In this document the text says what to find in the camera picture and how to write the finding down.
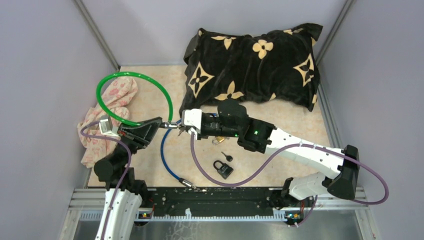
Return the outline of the black Kaijing padlock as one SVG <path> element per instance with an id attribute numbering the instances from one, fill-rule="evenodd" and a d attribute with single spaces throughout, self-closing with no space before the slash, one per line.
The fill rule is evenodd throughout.
<path id="1" fill-rule="evenodd" d="M 231 166 L 229 166 L 228 164 L 220 160 L 215 160 L 213 162 L 213 167 L 216 169 L 216 171 L 221 175 L 223 179 L 227 179 L 234 171 L 234 169 Z"/>

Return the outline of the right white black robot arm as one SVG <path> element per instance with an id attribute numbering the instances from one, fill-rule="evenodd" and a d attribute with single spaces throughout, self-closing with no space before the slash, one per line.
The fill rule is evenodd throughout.
<path id="1" fill-rule="evenodd" d="M 356 147 L 344 149 L 325 147 L 296 137 L 274 124 L 252 118 L 247 109 L 235 100 L 225 100 L 217 113 L 205 113 L 193 108 L 182 111 L 182 126 L 190 134 L 191 144 L 208 137 L 237 138 L 244 150 L 278 155 L 314 168 L 317 172 L 304 177 L 285 180 L 281 199 L 287 206 L 295 206 L 308 197 L 329 193 L 332 196 L 354 200 L 359 166 L 349 158 L 358 159 Z"/>

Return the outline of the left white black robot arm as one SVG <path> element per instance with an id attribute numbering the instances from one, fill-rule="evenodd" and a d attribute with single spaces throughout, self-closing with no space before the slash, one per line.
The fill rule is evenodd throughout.
<path id="1" fill-rule="evenodd" d="M 115 149 L 94 165 L 94 173 L 105 183 L 105 202 L 98 240 L 127 240 L 139 207 L 149 203 L 150 193 L 143 180 L 136 180 L 132 157 L 145 149 L 162 127 L 161 117 L 138 122 L 136 126 L 114 126 L 109 116 L 97 122 L 100 139 L 116 143 Z"/>

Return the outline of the small brass padlock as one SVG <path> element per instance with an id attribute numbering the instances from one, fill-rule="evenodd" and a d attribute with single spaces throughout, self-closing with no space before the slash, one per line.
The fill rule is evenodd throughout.
<path id="1" fill-rule="evenodd" d="M 221 143 L 222 143 L 222 142 L 224 142 L 226 139 L 227 139 L 227 137 L 225 137 L 225 136 L 215 136 L 215 137 L 212 139 L 212 144 L 213 144 L 213 145 L 221 144 Z"/>

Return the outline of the green cable lock loop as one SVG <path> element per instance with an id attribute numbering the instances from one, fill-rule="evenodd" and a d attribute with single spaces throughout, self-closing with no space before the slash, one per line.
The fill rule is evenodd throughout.
<path id="1" fill-rule="evenodd" d="M 112 79 L 118 78 L 118 77 L 135 77 L 135 78 L 139 78 L 142 80 L 145 80 L 151 84 L 153 84 L 156 88 L 158 88 L 161 93 L 164 95 L 166 101 L 167 101 L 167 105 L 168 105 L 168 119 L 167 122 L 171 123 L 173 120 L 173 116 L 174 116 L 174 105 L 171 99 L 170 94 L 168 93 L 168 91 L 155 79 L 153 79 L 150 76 L 147 76 L 145 74 L 142 73 L 138 73 L 138 72 L 132 72 L 132 71 L 123 71 L 123 72 L 116 72 L 110 75 L 105 76 L 102 80 L 100 80 L 100 82 L 97 84 L 96 87 L 96 100 L 97 103 L 99 104 L 99 106 L 101 107 L 101 109 L 110 117 L 112 117 L 113 119 L 117 120 L 118 122 L 121 122 L 122 124 L 125 125 L 129 125 L 129 126 L 136 126 L 138 125 L 138 123 L 128 120 L 128 119 L 124 119 L 118 115 L 116 115 L 115 113 L 113 113 L 105 104 L 103 98 L 102 98 L 102 89 L 103 86 Z"/>

